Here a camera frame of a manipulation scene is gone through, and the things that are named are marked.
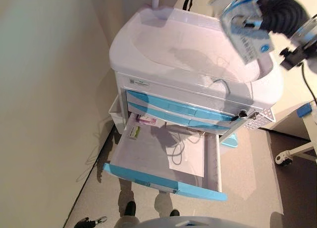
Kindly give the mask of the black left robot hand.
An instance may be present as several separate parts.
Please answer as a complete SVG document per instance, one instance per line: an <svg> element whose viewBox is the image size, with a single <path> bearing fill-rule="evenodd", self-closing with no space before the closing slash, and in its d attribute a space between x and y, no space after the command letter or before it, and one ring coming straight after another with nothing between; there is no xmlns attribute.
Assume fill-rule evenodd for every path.
<svg viewBox="0 0 317 228"><path fill-rule="evenodd" d="M96 220L90 220L88 217L86 217L78 221L74 228L95 228L97 225L100 225L106 221L107 216L100 217Z"/></svg>

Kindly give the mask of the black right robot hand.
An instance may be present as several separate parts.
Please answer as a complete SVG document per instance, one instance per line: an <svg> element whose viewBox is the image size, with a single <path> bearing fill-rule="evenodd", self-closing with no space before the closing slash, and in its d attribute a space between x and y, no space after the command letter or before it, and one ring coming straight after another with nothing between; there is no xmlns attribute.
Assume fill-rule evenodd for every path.
<svg viewBox="0 0 317 228"><path fill-rule="evenodd" d="M262 13L259 29L247 27L250 33L263 30L283 34L290 39L311 19L305 8L296 0L256 0Z"/></svg>

